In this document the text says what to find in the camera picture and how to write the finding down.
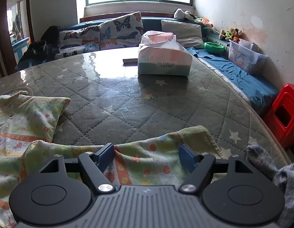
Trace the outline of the green plastic bowl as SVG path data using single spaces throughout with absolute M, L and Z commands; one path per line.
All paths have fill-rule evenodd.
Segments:
M 225 51 L 225 47 L 218 43 L 213 42 L 205 42 L 204 43 L 205 50 L 210 54 L 222 54 Z

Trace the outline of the grey cushion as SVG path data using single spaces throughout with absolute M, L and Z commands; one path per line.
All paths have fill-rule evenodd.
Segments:
M 172 32 L 176 36 L 177 42 L 184 48 L 204 48 L 201 26 L 198 24 L 162 20 L 161 28 L 164 32 Z

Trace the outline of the butterfly pillow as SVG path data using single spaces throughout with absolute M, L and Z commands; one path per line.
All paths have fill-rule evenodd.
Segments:
M 58 51 L 55 54 L 55 59 L 99 50 L 99 26 L 89 26 L 79 30 L 65 30 L 59 33 Z
M 141 12 L 134 12 L 101 23 L 100 50 L 137 47 L 141 43 L 144 28 Z

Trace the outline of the blue sofa bench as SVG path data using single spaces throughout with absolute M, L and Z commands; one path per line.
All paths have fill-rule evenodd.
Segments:
M 190 21 L 173 20 L 164 17 L 143 17 L 142 23 L 144 33 L 150 30 L 161 31 L 161 21 L 170 20 L 178 22 L 186 22 L 190 24 L 198 24 L 201 26 L 203 42 L 212 42 L 215 38 L 210 33 L 210 28 L 202 23 L 193 23 Z M 65 29 L 65 30 L 79 30 L 89 26 L 99 26 L 101 23 L 107 22 L 108 20 L 97 20 L 92 22 L 80 23 Z M 239 90 L 240 94 L 247 97 L 252 108 L 260 113 L 262 110 L 270 106 L 278 95 L 278 89 L 266 80 L 261 75 L 251 75 L 234 63 L 225 59 L 223 56 L 217 54 L 210 54 L 205 49 L 196 49 L 194 47 L 186 48 L 193 56 L 201 58 L 208 65 L 211 66 L 216 72 L 219 73 L 223 78 L 227 80 L 232 86 Z

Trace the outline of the yellow green plush toys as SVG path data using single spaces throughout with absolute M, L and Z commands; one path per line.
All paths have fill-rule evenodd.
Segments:
M 229 41 L 232 40 L 234 42 L 240 42 L 240 37 L 242 35 L 243 31 L 239 28 L 233 28 L 231 27 L 229 30 L 221 30 L 219 34 L 220 40 Z

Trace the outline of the grey knitted sock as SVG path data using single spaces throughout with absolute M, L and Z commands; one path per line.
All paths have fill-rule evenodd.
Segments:
M 279 217 L 280 227 L 294 227 L 294 163 L 277 168 L 268 152 L 258 145 L 246 147 L 247 158 L 284 193 L 284 209 Z

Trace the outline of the light blue cabinet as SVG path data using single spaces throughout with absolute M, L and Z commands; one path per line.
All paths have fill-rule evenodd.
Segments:
M 19 63 L 19 60 L 22 58 L 23 54 L 28 50 L 30 45 L 30 37 L 26 37 L 14 44 L 12 44 L 12 50 L 16 64 Z

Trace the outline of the black clothing pile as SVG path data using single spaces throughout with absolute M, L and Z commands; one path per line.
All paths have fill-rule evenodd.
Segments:
M 59 33 L 58 26 L 50 26 L 40 41 L 30 44 L 14 68 L 14 72 L 54 60 L 55 54 L 58 52 Z

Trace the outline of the green patterned children's garment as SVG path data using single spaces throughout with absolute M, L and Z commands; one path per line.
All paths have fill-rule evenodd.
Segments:
M 29 96 L 26 91 L 0 96 L 0 227 L 15 225 L 8 199 L 29 173 L 53 155 L 75 158 L 100 149 L 98 145 L 53 143 L 58 120 L 69 103 L 66 97 Z M 144 141 L 115 145 L 114 160 L 105 170 L 105 177 L 114 185 L 178 186 L 187 176 L 179 160 L 182 144 L 198 153 L 227 158 L 205 127 L 189 127 Z

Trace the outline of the grey quilted star table cover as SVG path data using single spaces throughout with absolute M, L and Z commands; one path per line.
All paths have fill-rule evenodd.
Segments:
M 77 55 L 27 68 L 0 79 L 0 95 L 68 97 L 54 142 L 123 144 L 204 126 L 227 154 L 263 147 L 277 167 L 291 161 L 250 105 L 215 72 L 193 58 L 187 77 L 139 75 L 122 59 L 135 48 Z

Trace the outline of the butterfly pillow left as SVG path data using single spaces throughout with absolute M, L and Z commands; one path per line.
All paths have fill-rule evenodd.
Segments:
M 65 30 L 59 33 L 58 51 L 55 54 L 55 59 L 99 50 L 99 26 L 89 26 L 79 30 Z

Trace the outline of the red plastic stool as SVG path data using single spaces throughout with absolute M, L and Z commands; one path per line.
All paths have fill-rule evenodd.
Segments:
M 263 120 L 283 148 L 294 143 L 294 84 L 283 86 Z

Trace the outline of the clear plastic storage box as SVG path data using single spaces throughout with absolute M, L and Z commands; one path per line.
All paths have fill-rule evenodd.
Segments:
M 268 56 L 253 51 L 252 43 L 246 45 L 250 47 L 230 40 L 228 60 L 251 75 L 260 75 Z

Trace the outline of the butterfly pillow right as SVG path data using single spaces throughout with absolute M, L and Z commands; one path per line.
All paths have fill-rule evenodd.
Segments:
M 100 50 L 137 47 L 141 43 L 144 28 L 141 12 L 134 12 L 101 23 Z

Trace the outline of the white plush toy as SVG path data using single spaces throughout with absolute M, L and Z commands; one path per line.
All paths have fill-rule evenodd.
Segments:
M 196 17 L 188 10 L 183 11 L 181 8 L 177 8 L 174 12 L 174 19 L 194 22 Z

